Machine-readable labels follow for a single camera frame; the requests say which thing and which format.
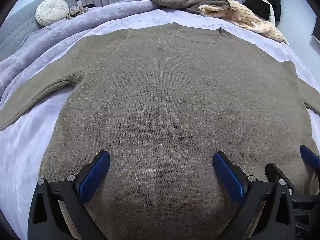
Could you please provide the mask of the white puffer jacket hanging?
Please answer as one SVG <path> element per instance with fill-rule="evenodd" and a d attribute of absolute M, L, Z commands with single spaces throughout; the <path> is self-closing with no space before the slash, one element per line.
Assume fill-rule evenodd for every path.
<path fill-rule="evenodd" d="M 271 22 L 275 25 L 276 20 L 274 10 L 268 0 L 245 0 L 243 5 L 248 7 L 259 18 Z"/>

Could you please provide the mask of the cream striped garment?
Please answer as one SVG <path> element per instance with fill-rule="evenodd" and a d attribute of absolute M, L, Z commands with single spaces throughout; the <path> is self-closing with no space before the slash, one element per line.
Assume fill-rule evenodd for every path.
<path fill-rule="evenodd" d="M 248 7 L 237 1 L 226 0 L 226 2 L 227 5 L 200 5 L 200 15 L 224 19 L 241 28 L 289 45 L 287 39 L 274 24 L 260 19 Z"/>

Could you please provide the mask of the dark brown knit garment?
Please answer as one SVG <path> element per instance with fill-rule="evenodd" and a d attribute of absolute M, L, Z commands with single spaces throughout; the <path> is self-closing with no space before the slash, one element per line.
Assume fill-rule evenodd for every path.
<path fill-rule="evenodd" d="M 229 9 L 227 0 L 152 0 L 156 4 L 170 9 L 184 10 L 193 14 L 200 14 L 201 5 L 211 5 L 218 9 Z"/>

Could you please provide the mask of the grey quilted headboard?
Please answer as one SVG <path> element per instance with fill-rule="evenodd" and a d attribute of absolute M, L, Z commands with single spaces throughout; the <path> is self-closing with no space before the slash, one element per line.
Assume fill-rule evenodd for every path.
<path fill-rule="evenodd" d="M 5 19 L 1 26 L 1 60 L 16 53 L 28 35 L 43 28 L 35 20 L 37 7 L 44 0 L 35 0 Z M 69 7 L 77 6 L 76 0 L 63 0 Z"/>

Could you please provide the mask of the round white pleated cushion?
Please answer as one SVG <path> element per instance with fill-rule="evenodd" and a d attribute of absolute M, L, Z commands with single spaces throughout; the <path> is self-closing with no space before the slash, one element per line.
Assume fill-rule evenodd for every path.
<path fill-rule="evenodd" d="M 68 15 L 69 6 L 64 0 L 44 0 L 35 11 L 35 20 L 41 26 L 51 25 Z"/>

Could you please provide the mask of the small beige crumpled cloth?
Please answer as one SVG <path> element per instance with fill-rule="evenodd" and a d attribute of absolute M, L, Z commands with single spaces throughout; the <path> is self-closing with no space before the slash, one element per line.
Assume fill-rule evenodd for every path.
<path fill-rule="evenodd" d="M 70 20 L 71 18 L 75 18 L 76 16 L 82 15 L 88 12 L 88 7 L 76 6 L 70 7 L 65 19 Z"/>

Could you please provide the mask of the wall mounted curved monitor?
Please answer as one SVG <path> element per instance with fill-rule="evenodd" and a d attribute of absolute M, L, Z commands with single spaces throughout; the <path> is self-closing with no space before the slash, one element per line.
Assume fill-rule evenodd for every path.
<path fill-rule="evenodd" d="M 315 26 L 313 29 L 313 32 L 311 36 L 318 42 L 320 43 L 320 20 L 319 17 L 316 18 Z"/>

